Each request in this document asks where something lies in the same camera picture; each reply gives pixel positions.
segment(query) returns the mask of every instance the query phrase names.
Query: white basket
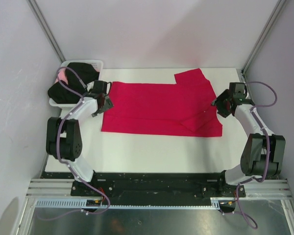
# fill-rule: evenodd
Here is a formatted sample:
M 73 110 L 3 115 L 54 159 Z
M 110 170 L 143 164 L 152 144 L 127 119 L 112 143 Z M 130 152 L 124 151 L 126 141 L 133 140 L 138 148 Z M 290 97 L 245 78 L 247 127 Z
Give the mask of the white basket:
M 71 62 L 80 62 L 80 63 L 91 64 L 97 72 L 100 72 L 98 80 L 101 80 L 101 74 L 102 74 L 101 72 L 102 72 L 102 68 L 103 68 L 103 62 L 101 60 L 67 60 L 61 64 L 61 67 L 66 67 Z M 61 109 L 71 109 L 72 107 L 74 107 L 76 105 L 76 104 L 57 104 L 51 98 L 49 99 L 49 104 L 51 106 L 59 107 Z

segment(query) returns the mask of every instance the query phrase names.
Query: white table surface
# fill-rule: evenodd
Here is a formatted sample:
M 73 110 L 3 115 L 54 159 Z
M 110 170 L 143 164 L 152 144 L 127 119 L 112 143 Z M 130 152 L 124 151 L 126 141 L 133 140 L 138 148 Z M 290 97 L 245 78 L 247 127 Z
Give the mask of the white table surface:
M 190 69 L 108 69 L 102 80 L 126 83 L 175 84 L 174 74 Z M 236 69 L 202 69 L 218 96 L 239 82 Z M 247 136 L 233 117 L 222 118 L 222 137 L 134 135 L 101 132 L 103 114 L 89 117 L 80 127 L 82 154 L 96 172 L 208 173 L 231 169 L 240 163 Z M 69 172 L 49 156 L 46 172 Z

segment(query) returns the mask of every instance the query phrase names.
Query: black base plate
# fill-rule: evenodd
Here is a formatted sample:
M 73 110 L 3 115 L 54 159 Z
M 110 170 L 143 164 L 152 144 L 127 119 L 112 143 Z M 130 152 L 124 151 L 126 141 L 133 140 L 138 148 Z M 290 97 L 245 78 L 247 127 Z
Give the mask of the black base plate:
M 210 206 L 211 197 L 234 197 L 236 188 L 224 184 L 224 172 L 97 173 L 90 184 L 102 188 L 112 205 L 125 206 Z M 242 188 L 239 196 L 245 197 Z M 100 194 L 74 181 L 71 196 L 95 197 Z

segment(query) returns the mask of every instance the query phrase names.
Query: red cloth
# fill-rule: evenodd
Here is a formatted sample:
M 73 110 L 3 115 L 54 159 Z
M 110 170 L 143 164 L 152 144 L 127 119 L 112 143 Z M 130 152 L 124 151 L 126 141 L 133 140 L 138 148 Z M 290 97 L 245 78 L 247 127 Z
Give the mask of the red cloth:
M 210 82 L 200 69 L 175 74 L 176 84 L 113 82 L 114 107 L 103 115 L 102 130 L 130 134 L 220 137 L 222 125 Z

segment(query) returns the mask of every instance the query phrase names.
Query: pink object in basket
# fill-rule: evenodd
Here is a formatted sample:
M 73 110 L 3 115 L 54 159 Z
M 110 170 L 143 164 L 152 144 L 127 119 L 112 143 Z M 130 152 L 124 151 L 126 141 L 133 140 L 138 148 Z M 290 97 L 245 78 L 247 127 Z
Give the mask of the pink object in basket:
M 58 74 L 58 77 L 59 77 L 59 79 L 60 79 L 61 81 L 65 82 L 66 84 L 69 83 L 69 82 L 68 82 L 68 79 L 67 79 L 67 77 L 66 77 L 66 75 L 65 75 L 65 69 L 61 69 L 61 70 L 60 70 L 60 72 L 59 72 L 59 74 Z

